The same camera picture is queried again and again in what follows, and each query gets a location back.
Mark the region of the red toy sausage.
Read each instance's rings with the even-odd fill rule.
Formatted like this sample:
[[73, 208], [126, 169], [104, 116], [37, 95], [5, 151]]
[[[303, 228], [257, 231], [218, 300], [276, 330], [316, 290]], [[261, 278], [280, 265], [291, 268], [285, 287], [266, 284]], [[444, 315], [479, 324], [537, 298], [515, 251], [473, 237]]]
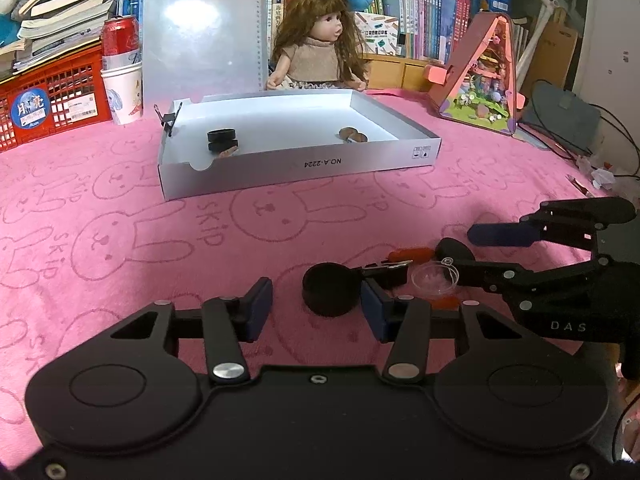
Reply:
[[460, 306], [460, 299], [456, 296], [432, 298], [428, 302], [436, 310], [457, 311]]
[[411, 261], [415, 264], [421, 264], [431, 261], [434, 255], [434, 249], [429, 247], [400, 248], [390, 252], [386, 260], [388, 262]]

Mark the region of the black round cap large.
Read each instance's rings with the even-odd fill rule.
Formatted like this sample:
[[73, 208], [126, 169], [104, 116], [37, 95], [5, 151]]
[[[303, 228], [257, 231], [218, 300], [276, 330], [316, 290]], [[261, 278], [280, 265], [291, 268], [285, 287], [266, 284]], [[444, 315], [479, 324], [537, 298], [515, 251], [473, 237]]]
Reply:
[[322, 318], [337, 318], [358, 304], [362, 272], [335, 262], [311, 266], [304, 274], [302, 297], [306, 307]]

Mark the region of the black round cap small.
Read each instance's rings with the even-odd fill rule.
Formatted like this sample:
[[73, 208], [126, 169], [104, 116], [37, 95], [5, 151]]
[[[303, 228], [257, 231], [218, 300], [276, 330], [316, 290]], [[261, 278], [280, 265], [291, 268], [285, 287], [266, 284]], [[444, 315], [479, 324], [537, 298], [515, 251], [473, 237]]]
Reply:
[[236, 148], [238, 146], [236, 132], [232, 128], [210, 130], [207, 133], [207, 145], [208, 150], [216, 154]]

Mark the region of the brown snail shell back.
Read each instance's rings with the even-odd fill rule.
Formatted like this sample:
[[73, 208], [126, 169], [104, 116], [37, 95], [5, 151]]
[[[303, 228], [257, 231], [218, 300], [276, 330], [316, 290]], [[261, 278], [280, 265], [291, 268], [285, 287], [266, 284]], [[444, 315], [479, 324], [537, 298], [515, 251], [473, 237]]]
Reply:
[[354, 128], [354, 127], [344, 127], [344, 128], [340, 129], [340, 131], [338, 132], [338, 136], [342, 140], [347, 140], [351, 136], [354, 136], [357, 133], [358, 133], [358, 130], [356, 128]]

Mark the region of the black binder clip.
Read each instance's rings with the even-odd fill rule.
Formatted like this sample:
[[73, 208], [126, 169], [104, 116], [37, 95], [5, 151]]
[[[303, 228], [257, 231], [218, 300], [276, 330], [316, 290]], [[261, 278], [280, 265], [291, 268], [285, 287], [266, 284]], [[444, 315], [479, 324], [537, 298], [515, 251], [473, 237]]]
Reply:
[[363, 278], [375, 281], [382, 289], [391, 290], [407, 284], [411, 263], [411, 260], [370, 263], [361, 268], [361, 274]]

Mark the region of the pen on mat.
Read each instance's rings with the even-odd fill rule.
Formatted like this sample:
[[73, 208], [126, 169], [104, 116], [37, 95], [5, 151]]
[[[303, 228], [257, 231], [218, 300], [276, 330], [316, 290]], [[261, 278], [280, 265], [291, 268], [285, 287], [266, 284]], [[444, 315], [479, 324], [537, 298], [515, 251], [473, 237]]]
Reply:
[[594, 197], [594, 195], [588, 190], [588, 188], [586, 188], [585, 185], [581, 184], [575, 177], [568, 174], [566, 178], [567, 181], [570, 182], [570, 184], [573, 185], [578, 192], [581, 192], [583, 196], [587, 198]]

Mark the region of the dark grey pouch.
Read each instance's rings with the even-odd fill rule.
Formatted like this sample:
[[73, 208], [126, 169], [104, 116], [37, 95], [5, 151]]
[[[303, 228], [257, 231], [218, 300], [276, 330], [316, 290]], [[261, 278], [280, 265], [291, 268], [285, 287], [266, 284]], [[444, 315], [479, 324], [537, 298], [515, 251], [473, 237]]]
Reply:
[[590, 156], [600, 120], [601, 113], [575, 93], [537, 79], [520, 125], [533, 128], [576, 155]]

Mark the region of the pink bunny towel mat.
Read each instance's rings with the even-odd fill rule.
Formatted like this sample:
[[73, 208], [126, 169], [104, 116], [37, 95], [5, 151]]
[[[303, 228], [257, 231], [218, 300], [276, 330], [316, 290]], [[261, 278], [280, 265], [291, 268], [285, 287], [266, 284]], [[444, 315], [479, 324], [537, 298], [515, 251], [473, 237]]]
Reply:
[[442, 140], [434, 166], [164, 200], [155, 120], [109, 122], [1, 156], [1, 459], [38, 450], [25, 410], [37, 370], [155, 300], [179, 309], [274, 285], [270, 318], [245, 347], [265, 364], [382, 364], [388, 350], [359, 312], [304, 306], [308, 266], [363, 266], [399, 248], [513, 221], [589, 181], [551, 152], [432, 116], [416, 96], [381, 101]]

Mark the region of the grey cardboard box tray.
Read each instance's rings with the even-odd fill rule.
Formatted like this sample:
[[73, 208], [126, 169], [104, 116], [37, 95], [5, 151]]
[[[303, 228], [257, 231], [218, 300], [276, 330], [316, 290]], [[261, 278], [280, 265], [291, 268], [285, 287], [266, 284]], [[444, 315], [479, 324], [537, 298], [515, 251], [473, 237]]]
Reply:
[[[164, 133], [158, 175], [165, 200], [362, 172], [432, 166], [440, 137], [352, 90], [264, 91], [183, 102], [172, 137]], [[173, 112], [178, 100], [171, 103]], [[354, 127], [366, 143], [342, 140]], [[238, 150], [218, 158], [210, 130], [232, 128]]]

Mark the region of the binder clip on box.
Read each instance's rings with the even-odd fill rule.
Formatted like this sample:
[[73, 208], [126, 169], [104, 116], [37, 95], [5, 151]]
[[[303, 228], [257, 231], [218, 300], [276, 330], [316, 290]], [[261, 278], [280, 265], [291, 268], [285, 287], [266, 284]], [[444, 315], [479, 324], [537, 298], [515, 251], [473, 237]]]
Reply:
[[173, 112], [162, 114], [160, 112], [160, 107], [157, 104], [153, 105], [153, 110], [160, 121], [160, 125], [163, 127], [163, 132], [168, 136], [168, 138], [172, 137], [172, 132], [174, 131], [182, 106], [183, 102], [179, 101], [177, 108]]

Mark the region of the white plastic pipe rack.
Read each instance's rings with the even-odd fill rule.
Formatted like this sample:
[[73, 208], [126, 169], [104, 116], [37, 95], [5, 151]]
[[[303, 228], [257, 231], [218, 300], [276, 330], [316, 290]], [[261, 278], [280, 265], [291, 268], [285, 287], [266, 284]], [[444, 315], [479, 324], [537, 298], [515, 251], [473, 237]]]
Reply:
[[558, 0], [539, 0], [541, 3], [540, 12], [536, 21], [533, 35], [530, 36], [527, 46], [523, 54], [518, 58], [518, 64], [516, 64], [516, 88], [521, 90], [524, 84], [526, 75], [532, 59], [534, 57], [538, 41], [541, 38], [544, 29], [550, 21], [555, 9], [559, 6]]

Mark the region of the wooden drawer unit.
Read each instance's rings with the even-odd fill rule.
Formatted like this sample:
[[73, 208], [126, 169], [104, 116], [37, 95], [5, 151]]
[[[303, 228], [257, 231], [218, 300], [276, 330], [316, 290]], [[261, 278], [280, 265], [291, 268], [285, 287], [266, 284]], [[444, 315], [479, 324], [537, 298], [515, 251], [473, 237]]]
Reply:
[[416, 60], [400, 56], [367, 53], [363, 55], [368, 66], [368, 88], [372, 90], [404, 89], [427, 92], [432, 84], [424, 77], [426, 66], [439, 62]]

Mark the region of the translucent plastic clipboard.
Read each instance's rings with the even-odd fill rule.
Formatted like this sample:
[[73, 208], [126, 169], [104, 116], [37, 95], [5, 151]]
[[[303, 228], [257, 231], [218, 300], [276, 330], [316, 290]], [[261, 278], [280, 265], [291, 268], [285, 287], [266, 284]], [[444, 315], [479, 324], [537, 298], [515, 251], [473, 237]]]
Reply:
[[265, 87], [266, 0], [143, 0], [147, 110]]

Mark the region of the red soda can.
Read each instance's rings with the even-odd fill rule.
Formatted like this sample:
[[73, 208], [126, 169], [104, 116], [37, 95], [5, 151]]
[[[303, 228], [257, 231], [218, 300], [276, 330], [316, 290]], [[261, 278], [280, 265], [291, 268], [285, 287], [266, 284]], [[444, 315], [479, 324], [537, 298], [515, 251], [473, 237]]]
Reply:
[[139, 27], [132, 16], [111, 18], [101, 32], [102, 70], [116, 70], [141, 61]]

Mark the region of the stack of books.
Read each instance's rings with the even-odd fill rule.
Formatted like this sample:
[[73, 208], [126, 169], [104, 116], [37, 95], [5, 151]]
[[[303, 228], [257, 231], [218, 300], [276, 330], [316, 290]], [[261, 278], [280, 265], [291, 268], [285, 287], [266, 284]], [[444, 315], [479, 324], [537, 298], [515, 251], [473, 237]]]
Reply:
[[1, 0], [1, 73], [21, 73], [98, 40], [117, 0]]

